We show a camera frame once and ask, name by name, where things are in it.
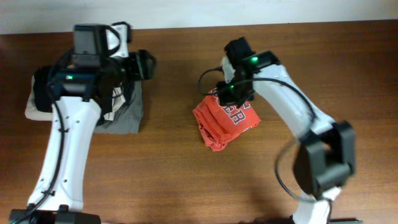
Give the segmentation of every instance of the white cloth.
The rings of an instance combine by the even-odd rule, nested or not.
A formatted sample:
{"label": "white cloth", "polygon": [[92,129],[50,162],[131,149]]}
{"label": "white cloth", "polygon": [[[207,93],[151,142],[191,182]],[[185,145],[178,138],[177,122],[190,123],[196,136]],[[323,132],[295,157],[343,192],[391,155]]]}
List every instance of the white cloth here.
{"label": "white cloth", "polygon": [[123,105],[124,102],[126,102],[126,99],[124,98],[122,94],[122,89],[120,89],[120,87],[113,89],[113,96],[114,97],[119,96],[119,97],[112,99],[112,112],[109,112],[104,115],[104,119],[107,121],[113,121],[114,113]]}
{"label": "white cloth", "polygon": [[27,119],[34,121],[51,121],[52,113],[41,112],[36,108],[35,105],[35,94],[33,92],[33,84],[35,83],[35,77],[32,77],[32,89],[30,91],[29,99],[27,100],[25,116]]}

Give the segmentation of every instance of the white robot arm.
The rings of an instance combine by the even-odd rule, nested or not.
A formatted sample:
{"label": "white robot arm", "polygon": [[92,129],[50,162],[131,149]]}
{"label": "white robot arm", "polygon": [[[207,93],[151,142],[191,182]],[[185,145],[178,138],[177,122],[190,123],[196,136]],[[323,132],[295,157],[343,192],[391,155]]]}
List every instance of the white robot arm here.
{"label": "white robot arm", "polygon": [[122,82],[148,80],[154,74],[156,60],[148,51],[128,52],[131,26],[125,22],[76,25],[73,37],[75,48],[49,74],[50,141],[27,209],[10,214],[13,224],[101,223],[99,216],[81,213],[86,160],[101,105]]}
{"label": "white robot arm", "polygon": [[[225,51],[227,57],[224,57],[221,62],[225,82],[217,84],[220,104],[237,104],[239,106],[244,100],[252,100],[252,94],[255,91],[265,100],[267,100],[268,103],[276,110],[279,116],[285,121],[286,125],[289,127],[298,142],[305,138],[305,135],[309,131],[311,131],[313,135],[317,136],[324,133],[333,132],[336,126],[335,120],[318,109],[302,93],[298,86],[289,77],[285,67],[280,64],[279,60],[273,56],[272,53],[266,52],[264,54],[255,55],[254,52],[251,52],[251,49],[244,38],[231,41],[225,47]],[[314,111],[315,120],[313,120],[313,123],[310,124],[311,116],[313,116],[313,114],[309,113],[308,106],[297,93],[289,88],[286,88],[285,85],[281,85],[280,83],[266,81],[262,82],[261,79],[278,80],[292,86],[299,91],[302,97],[307,99]],[[245,83],[249,83],[249,85],[239,88],[240,85]],[[348,137],[347,142],[353,143],[353,131],[350,134],[352,135]],[[341,150],[338,146],[340,142],[335,144],[331,143],[330,141],[338,141],[338,138],[336,136],[332,137],[332,139],[329,139],[329,141],[326,141],[326,143],[331,144],[332,149],[337,148],[336,150],[339,152],[336,153],[340,153],[344,150],[346,152],[348,151],[350,157],[348,159],[350,161],[349,165],[353,167],[340,166],[340,168],[347,168],[344,172],[342,172],[344,173],[342,175],[343,177],[339,176],[342,173],[337,174],[338,172],[335,172],[333,170],[334,168],[330,167],[330,170],[325,172],[328,173],[328,175],[330,174],[329,177],[326,177],[328,179],[327,181],[330,183],[328,183],[327,187],[324,189],[318,189],[314,191],[317,199],[319,200],[316,200],[312,194],[306,194],[305,192],[302,192],[301,198],[303,198],[304,201],[300,201],[296,212],[292,216],[292,221],[295,224],[328,223],[328,219],[330,217],[329,214],[331,212],[331,202],[336,200],[337,196],[341,192],[341,179],[339,178],[348,178],[348,176],[352,175],[353,173],[353,145],[349,145],[349,149],[346,148]],[[313,152],[319,153],[319,160],[325,159],[325,157],[327,157],[325,156],[325,152],[320,152],[319,148],[312,147],[311,144],[307,146],[310,148],[310,150],[316,149]],[[299,170],[301,169],[301,166],[305,164],[305,162],[297,162],[295,165],[295,174],[297,179],[302,179],[299,174]],[[321,175],[322,174],[319,173],[319,176],[317,177],[319,179],[315,178],[315,181],[319,180],[321,182],[321,179],[324,178],[321,177]],[[304,188],[308,193],[312,191],[308,187]]]}

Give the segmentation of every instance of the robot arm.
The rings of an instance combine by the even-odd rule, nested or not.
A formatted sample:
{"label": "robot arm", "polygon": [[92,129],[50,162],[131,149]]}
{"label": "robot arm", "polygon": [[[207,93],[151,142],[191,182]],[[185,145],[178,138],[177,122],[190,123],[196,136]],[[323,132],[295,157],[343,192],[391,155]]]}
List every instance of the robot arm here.
{"label": "robot arm", "polygon": [[146,50],[128,52],[129,24],[80,24],[73,37],[75,48],[57,62],[72,58],[73,66],[64,62],[53,72],[54,65],[49,74],[53,121],[41,174],[28,209],[13,210],[10,223],[101,223],[99,216],[81,211],[86,160],[103,99],[121,83],[153,77],[155,58]]}
{"label": "robot arm", "polygon": [[[225,51],[227,57],[221,62],[225,82],[217,84],[220,104],[240,106],[246,100],[253,100],[254,92],[269,102],[300,143],[294,174],[303,190],[301,198],[306,201],[300,201],[292,219],[295,224],[327,223],[330,202],[337,198],[345,180],[354,173],[352,127],[347,122],[335,123],[319,110],[271,52],[255,54],[244,38],[231,41]],[[308,105],[291,89],[260,79],[292,86],[307,99],[314,114],[309,113]],[[324,144],[330,146],[330,152],[325,151]]]}

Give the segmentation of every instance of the black wire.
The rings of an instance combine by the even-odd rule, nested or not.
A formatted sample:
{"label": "black wire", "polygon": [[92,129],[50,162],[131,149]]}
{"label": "black wire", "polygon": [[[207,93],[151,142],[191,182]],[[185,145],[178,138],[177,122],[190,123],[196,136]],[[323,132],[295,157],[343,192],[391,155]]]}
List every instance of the black wire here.
{"label": "black wire", "polygon": [[115,48],[109,50],[109,55],[112,55],[112,54],[115,54],[120,49],[120,45],[121,45],[122,41],[120,39],[119,32],[117,32],[111,26],[106,26],[106,29],[109,30],[111,33],[113,33],[116,36],[116,38],[119,40],[119,44]]}
{"label": "black wire", "polygon": [[198,89],[199,89],[200,94],[202,94],[203,96],[215,96],[215,95],[217,95],[217,93],[204,93],[204,92],[201,91],[201,88],[200,88],[201,79],[202,79],[207,73],[213,72],[213,71],[222,72],[222,71],[223,71],[223,68],[222,68],[222,67],[212,68],[212,69],[209,69],[209,70],[203,72],[203,74],[200,75],[200,78],[199,78],[199,80],[198,80]]}
{"label": "black wire", "polygon": [[116,95],[116,96],[112,96],[112,99],[116,99],[116,98],[119,98],[120,96],[123,96],[123,94],[124,94],[124,91],[122,90],[122,88],[120,87],[120,90],[121,90],[121,93],[119,94],[119,95]]}
{"label": "black wire", "polygon": [[333,208],[333,200],[329,198],[325,198],[325,200],[327,200],[329,204],[329,214],[328,214],[328,219],[326,220],[326,224],[328,224],[331,218],[331,209]]}
{"label": "black wire", "polygon": [[[67,57],[72,51],[73,51],[73,49],[69,50],[64,55],[62,55],[62,57],[60,57],[57,60],[57,62],[50,69],[49,77],[52,77],[52,75],[53,75],[52,73],[55,70],[54,69],[55,66],[58,65],[60,63],[60,61],[63,60],[65,57]],[[59,131],[61,132],[60,149],[58,152],[58,159],[57,159],[57,164],[55,166],[54,175],[52,177],[52,180],[51,180],[51,183],[50,183],[48,189],[45,192],[43,192],[44,196],[34,205],[33,208],[31,208],[31,210],[28,213],[25,214],[24,217],[13,222],[12,224],[19,224],[19,223],[23,222],[25,219],[29,218],[52,194],[52,190],[53,190],[55,183],[57,181],[57,178],[58,178],[58,174],[59,174],[60,166],[61,166],[61,162],[62,162],[63,145],[65,142],[65,125],[63,123],[63,117],[62,117],[60,108],[58,107],[58,103],[54,100],[52,87],[53,87],[53,83],[49,83],[47,85],[47,94],[49,95],[51,102],[54,104],[55,109],[57,110],[58,120],[59,120],[60,126],[61,126],[59,129]]]}
{"label": "black wire", "polygon": [[[207,72],[213,71],[213,70],[217,70],[217,68],[214,68],[214,69],[212,69],[212,70],[207,70],[204,74],[206,74]],[[310,116],[311,116],[311,117],[310,117],[310,122],[309,122],[307,128],[303,131],[303,133],[302,133],[301,136],[304,136],[304,135],[307,134],[309,131],[311,131],[311,128],[312,128],[312,126],[313,126],[313,124],[314,124],[314,122],[315,122],[315,118],[317,117],[317,115],[315,114],[315,111],[313,110],[312,105],[311,105],[311,103],[309,102],[309,100],[307,99],[307,97],[304,96],[304,94],[303,94],[301,91],[299,91],[298,89],[296,89],[296,87],[294,87],[294,86],[292,86],[292,85],[290,85],[290,84],[288,84],[288,83],[286,83],[286,82],[283,82],[283,81],[281,81],[281,80],[274,79],[274,78],[252,78],[252,79],[242,80],[242,81],[233,83],[233,84],[231,84],[231,85],[237,86],[237,85],[240,85],[240,84],[242,84],[242,83],[247,83],[247,82],[258,82],[258,81],[267,81],[267,82],[278,83],[278,84],[280,84],[280,85],[282,85],[282,86],[286,86],[287,88],[289,88],[289,89],[291,89],[293,92],[295,92],[295,93],[303,100],[303,102],[304,102],[305,105],[307,106],[307,108],[308,108],[308,110],[309,110],[309,112],[310,112]],[[212,93],[212,95],[216,95],[216,94],[218,94],[218,92],[222,92],[222,91],[226,91],[226,90],[230,90],[229,86],[226,86],[226,87],[224,87],[224,88],[218,90],[216,93]],[[313,200],[313,199],[309,199],[309,198],[303,198],[303,197],[300,197],[300,196],[296,195],[295,193],[293,193],[293,192],[284,184],[283,180],[280,178],[280,175],[279,175],[279,162],[282,160],[282,158],[283,158],[283,156],[286,154],[286,152],[288,152],[289,149],[291,149],[291,148],[295,145],[295,143],[296,143],[296,140],[295,140],[295,139],[292,139],[292,140],[290,140],[290,141],[280,150],[279,155],[278,155],[277,159],[275,160],[275,166],[274,166],[275,176],[276,176],[276,178],[277,178],[278,183],[280,184],[280,186],[281,186],[291,197],[293,197],[294,199],[296,199],[296,200],[298,200],[298,201],[300,201],[300,202],[303,202],[303,203],[316,203],[316,202],[318,202],[317,200]],[[328,204],[329,204],[330,210],[329,210],[328,219],[327,219],[327,223],[328,223],[329,220],[330,220],[330,217],[331,217],[331,209],[332,209],[333,201],[332,201],[332,199],[329,199],[329,198],[321,198],[320,200],[326,200],[326,201],[328,202]]]}

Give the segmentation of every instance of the brown wooden surface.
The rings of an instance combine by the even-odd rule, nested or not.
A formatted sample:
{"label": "brown wooden surface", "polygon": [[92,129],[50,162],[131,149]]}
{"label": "brown wooden surface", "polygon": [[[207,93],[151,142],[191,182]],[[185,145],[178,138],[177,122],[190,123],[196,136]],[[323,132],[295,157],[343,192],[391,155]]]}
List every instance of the brown wooden surface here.
{"label": "brown wooden surface", "polygon": [[[356,130],[358,174],[333,217],[397,223],[397,21],[135,30],[131,50],[147,49],[159,62],[155,79],[143,83],[140,134],[93,136],[84,212],[124,223],[237,223],[294,213],[297,202],[272,169],[290,133],[263,99],[252,103],[262,123],[218,153],[204,146],[192,115],[203,99],[199,75],[243,35],[254,50],[273,50],[321,110]],[[24,116],[30,78],[71,46],[71,33],[0,36],[1,223],[12,208],[25,207],[49,138],[49,122]],[[220,79],[210,75],[204,87]],[[293,157],[281,173],[299,192]]]}

